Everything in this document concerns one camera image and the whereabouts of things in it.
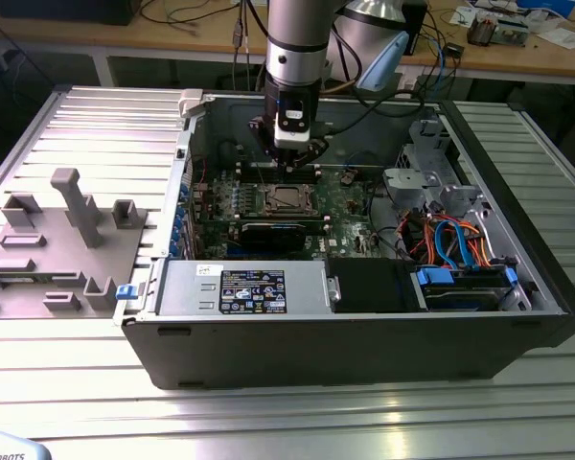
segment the gray plastic block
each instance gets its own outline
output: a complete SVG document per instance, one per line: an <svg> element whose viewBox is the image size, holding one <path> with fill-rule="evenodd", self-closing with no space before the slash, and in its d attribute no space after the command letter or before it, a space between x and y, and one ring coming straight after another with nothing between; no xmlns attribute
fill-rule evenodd
<svg viewBox="0 0 575 460"><path fill-rule="evenodd" d="M0 271L32 271L35 261L32 259L0 259Z"/></svg>
<svg viewBox="0 0 575 460"><path fill-rule="evenodd" d="M130 281L144 227L119 230L111 209L101 209L98 232L103 237L100 249L89 249L77 227L70 224L63 209L48 208L30 214L34 230L42 234L47 244L42 247L4 247L0 244L0 259L34 260L34 271L0 271L0 318L107 318L113 310L94 310L83 295L85 283L93 277L100 289L108 277L116 286ZM138 209L145 220L147 210ZM7 223L0 234L13 235ZM67 280L54 280L67 277ZM50 311L43 305L47 291L73 291L80 302L80 310Z"/></svg>
<svg viewBox="0 0 575 460"><path fill-rule="evenodd" d="M116 199L111 214L119 229L140 228L145 223L136 210L136 204L131 199Z"/></svg>
<svg viewBox="0 0 575 460"><path fill-rule="evenodd" d="M82 271L77 272L64 272L63 275L52 277L51 281L55 283L58 288L82 288L85 286L87 279Z"/></svg>
<svg viewBox="0 0 575 460"><path fill-rule="evenodd" d="M0 244L4 248L9 247L42 247L47 244L47 240L37 233L19 233L16 235L5 235L0 239Z"/></svg>
<svg viewBox="0 0 575 460"><path fill-rule="evenodd" d="M32 195L12 194L2 207L2 214L15 232L30 231L35 228L31 213L42 213Z"/></svg>
<svg viewBox="0 0 575 460"><path fill-rule="evenodd" d="M81 302L74 292L45 292L42 303L51 311L71 311L81 308Z"/></svg>
<svg viewBox="0 0 575 460"><path fill-rule="evenodd" d="M94 201L94 197L92 195L83 195L83 198L85 199L85 206L87 207L87 212L94 220L94 223L98 226L98 223L100 222L103 213L101 213L98 210L98 207L96 206L96 201ZM70 224L73 227L76 227L77 224L73 222L72 218L70 217L70 211L66 210L64 211L64 213L66 213L66 218L68 219Z"/></svg>
<svg viewBox="0 0 575 460"><path fill-rule="evenodd" d="M87 209L85 198L79 190L79 172L74 168L56 168L51 177L51 186L58 190L66 201L72 220L79 229L87 247L98 247L102 238L96 228L95 216Z"/></svg>
<svg viewBox="0 0 575 460"><path fill-rule="evenodd" d="M98 288L94 278L87 280L85 290L83 291L83 296L94 310L114 310L117 306L115 294L117 294L117 287L110 276L106 279L102 291Z"/></svg>

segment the circuit board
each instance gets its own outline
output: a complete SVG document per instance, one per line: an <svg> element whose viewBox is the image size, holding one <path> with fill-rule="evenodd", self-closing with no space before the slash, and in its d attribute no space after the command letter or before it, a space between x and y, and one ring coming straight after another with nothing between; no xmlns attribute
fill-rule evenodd
<svg viewBox="0 0 575 460"><path fill-rule="evenodd" d="M222 171L195 196L199 259L320 260L326 257L381 257L366 212L368 181L341 183L345 171L321 170L315 183L243 183ZM297 251L244 251L238 236L247 223L295 224L306 229Z"/></svg>

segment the motherboard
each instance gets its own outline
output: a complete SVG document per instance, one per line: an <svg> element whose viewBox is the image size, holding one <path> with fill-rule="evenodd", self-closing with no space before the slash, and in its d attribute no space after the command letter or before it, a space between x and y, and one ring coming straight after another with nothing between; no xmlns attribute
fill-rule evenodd
<svg viewBox="0 0 575 460"><path fill-rule="evenodd" d="M198 259L381 257L368 217L372 182L357 169L276 169L238 163L194 185Z"/></svg>

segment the blue latch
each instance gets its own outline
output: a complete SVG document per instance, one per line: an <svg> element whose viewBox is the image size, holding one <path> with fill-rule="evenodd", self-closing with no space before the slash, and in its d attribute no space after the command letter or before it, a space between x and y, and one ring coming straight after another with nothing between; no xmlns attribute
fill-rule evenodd
<svg viewBox="0 0 575 460"><path fill-rule="evenodd" d="M425 285L453 285L453 276L448 268L425 266L417 272L420 286Z"/></svg>
<svg viewBox="0 0 575 460"><path fill-rule="evenodd" d="M505 268L505 275L507 275L507 279L509 280L509 283L511 283L511 286L515 286L518 283L518 274L512 268Z"/></svg>
<svg viewBox="0 0 575 460"><path fill-rule="evenodd" d="M138 299L138 286L120 285L117 287L115 294L117 300L136 300Z"/></svg>

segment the warning label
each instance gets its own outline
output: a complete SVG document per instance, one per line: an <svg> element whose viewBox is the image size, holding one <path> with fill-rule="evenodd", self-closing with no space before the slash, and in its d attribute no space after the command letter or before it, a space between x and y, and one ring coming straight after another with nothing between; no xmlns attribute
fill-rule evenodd
<svg viewBox="0 0 575 460"><path fill-rule="evenodd" d="M222 271L219 311L224 314L287 313L284 271Z"/></svg>

